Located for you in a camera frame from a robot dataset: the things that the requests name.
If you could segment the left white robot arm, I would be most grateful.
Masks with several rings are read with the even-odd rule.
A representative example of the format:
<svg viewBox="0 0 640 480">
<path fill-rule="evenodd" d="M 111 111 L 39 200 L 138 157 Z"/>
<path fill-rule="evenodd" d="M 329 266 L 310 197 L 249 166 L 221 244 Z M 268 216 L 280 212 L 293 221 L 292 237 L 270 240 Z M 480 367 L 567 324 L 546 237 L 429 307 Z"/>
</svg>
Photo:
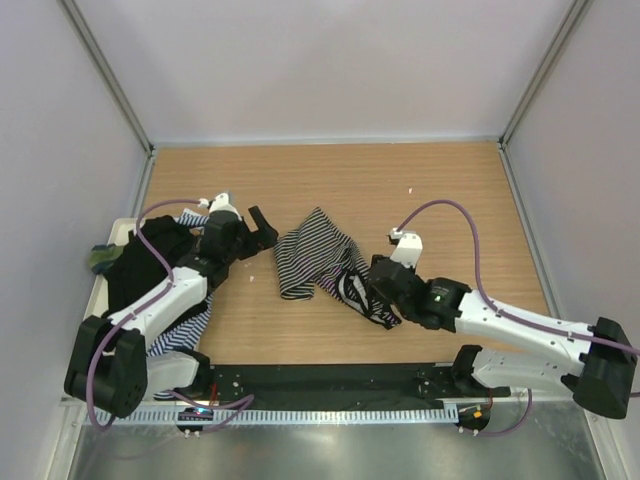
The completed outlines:
<svg viewBox="0 0 640 480">
<path fill-rule="evenodd" d="M 275 246 L 279 233 L 257 206 L 248 212 L 249 228 L 227 194 L 200 199 L 206 210 L 195 247 L 175 266 L 148 241 L 138 217 L 135 234 L 163 266 L 165 278 L 140 299 L 108 317 L 90 316 L 79 326 L 65 381 L 65 392 L 85 402 L 90 423 L 99 431 L 108 421 L 131 415 L 141 402 L 166 393 L 199 400 L 212 387 L 209 358 L 192 348 L 178 347 L 149 356 L 153 343 L 174 321 L 207 299 L 229 276 L 231 265 Z"/>
</svg>

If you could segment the black white striped tank top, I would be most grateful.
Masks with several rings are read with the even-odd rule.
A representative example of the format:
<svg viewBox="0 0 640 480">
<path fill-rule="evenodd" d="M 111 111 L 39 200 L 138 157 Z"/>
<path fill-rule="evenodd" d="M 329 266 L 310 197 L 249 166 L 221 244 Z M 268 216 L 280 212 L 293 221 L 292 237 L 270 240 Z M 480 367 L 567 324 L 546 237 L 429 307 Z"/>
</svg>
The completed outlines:
<svg viewBox="0 0 640 480">
<path fill-rule="evenodd" d="M 402 323 L 391 307 L 373 298 L 370 267 L 359 246 L 321 208 L 278 239 L 274 257 L 282 299 L 310 300 L 319 287 L 387 330 Z"/>
</svg>

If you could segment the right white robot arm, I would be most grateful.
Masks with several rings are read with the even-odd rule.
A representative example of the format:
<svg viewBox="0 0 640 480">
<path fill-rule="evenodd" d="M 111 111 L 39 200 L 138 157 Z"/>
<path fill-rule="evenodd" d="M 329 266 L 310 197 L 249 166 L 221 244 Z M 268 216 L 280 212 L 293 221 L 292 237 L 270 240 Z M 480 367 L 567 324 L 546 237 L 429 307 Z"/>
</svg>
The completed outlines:
<svg viewBox="0 0 640 480">
<path fill-rule="evenodd" d="M 601 317 L 593 325 L 546 317 L 493 301 L 451 279 L 421 279 L 383 255 L 372 259 L 374 298 L 427 330 L 493 338 L 517 354 L 478 349 L 450 372 L 452 387 L 472 396 L 486 388 L 528 388 L 557 395 L 596 415 L 622 420 L 632 397 L 639 352 L 623 327 Z"/>
</svg>

